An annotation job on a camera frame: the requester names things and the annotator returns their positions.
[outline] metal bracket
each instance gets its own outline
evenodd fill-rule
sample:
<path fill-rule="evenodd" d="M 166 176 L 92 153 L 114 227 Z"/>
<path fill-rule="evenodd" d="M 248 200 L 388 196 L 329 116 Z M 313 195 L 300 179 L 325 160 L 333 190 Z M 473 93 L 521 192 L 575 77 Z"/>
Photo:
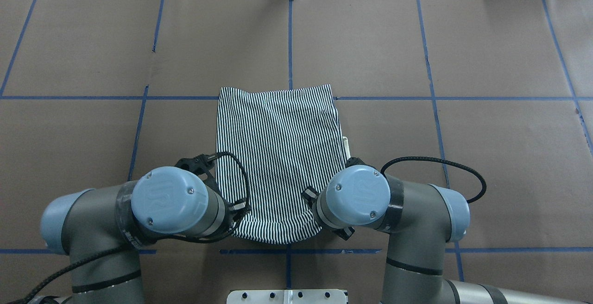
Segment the metal bracket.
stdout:
<path fill-rule="evenodd" d="M 338 289 L 231 291 L 227 304 L 347 304 L 347 294 Z"/>

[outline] striped cloth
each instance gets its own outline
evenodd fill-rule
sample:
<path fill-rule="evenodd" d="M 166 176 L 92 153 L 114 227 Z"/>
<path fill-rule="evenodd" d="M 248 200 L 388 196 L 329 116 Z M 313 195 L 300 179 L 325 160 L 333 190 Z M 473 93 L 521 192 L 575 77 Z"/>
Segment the striped cloth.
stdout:
<path fill-rule="evenodd" d="M 237 155 L 252 188 L 252 211 L 235 236 L 288 244 L 321 230 L 300 194 L 307 186 L 324 190 L 345 165 L 329 85 L 264 93 L 222 88 L 216 150 Z M 217 161 L 216 178 L 227 201 L 245 197 L 232 159 Z"/>

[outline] light blue joint cap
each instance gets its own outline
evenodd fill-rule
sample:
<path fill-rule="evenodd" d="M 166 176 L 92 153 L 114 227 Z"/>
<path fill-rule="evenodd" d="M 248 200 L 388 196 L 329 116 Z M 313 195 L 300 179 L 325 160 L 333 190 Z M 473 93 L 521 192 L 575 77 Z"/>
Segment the light blue joint cap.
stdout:
<path fill-rule="evenodd" d="M 447 242 L 460 241 L 466 235 L 466 229 L 470 226 L 470 206 L 467 204 L 466 198 L 455 190 L 433 186 L 439 194 L 441 194 L 449 217 L 451 217 L 451 238 Z"/>
<path fill-rule="evenodd" d="M 367 165 L 339 171 L 326 189 L 330 211 L 350 225 L 366 225 L 383 217 L 390 197 L 387 179 Z"/>
<path fill-rule="evenodd" d="M 179 234 L 199 222 L 208 207 L 208 190 L 197 175 L 164 166 L 144 175 L 132 192 L 132 212 L 148 230 Z"/>
<path fill-rule="evenodd" d="M 94 188 L 89 188 L 82 192 L 60 196 L 47 205 L 45 211 L 43 211 L 40 226 L 41 236 L 45 241 L 47 249 L 55 254 L 66 254 L 66 251 L 64 251 L 64 247 L 62 246 L 62 229 L 64 227 L 64 222 L 66 222 L 66 216 L 68 216 L 68 212 L 72 205 L 74 205 L 74 202 L 76 202 L 82 194 L 93 189 Z"/>

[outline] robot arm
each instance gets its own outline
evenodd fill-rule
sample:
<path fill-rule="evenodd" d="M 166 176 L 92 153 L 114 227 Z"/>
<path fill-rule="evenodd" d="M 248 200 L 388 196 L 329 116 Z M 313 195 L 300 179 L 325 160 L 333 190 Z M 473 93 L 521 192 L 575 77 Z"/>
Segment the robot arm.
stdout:
<path fill-rule="evenodd" d="M 349 161 L 321 193 L 303 197 L 318 224 L 343 239 L 351 226 L 389 234 L 381 304 L 576 304 L 559 298 L 443 279 L 445 243 L 470 224 L 466 199 L 455 190 L 400 181 L 361 161 Z"/>
<path fill-rule="evenodd" d="M 207 243 L 231 234 L 249 210 L 248 199 L 231 204 L 215 182 L 206 180 L 207 185 L 195 174 L 208 172 L 206 164 L 216 157 L 182 159 L 177 167 L 159 167 L 138 181 L 83 190 L 49 204 L 41 222 L 43 239 L 72 263 L 129 247 L 74 269 L 73 303 L 142 304 L 137 249 L 159 239 Z"/>

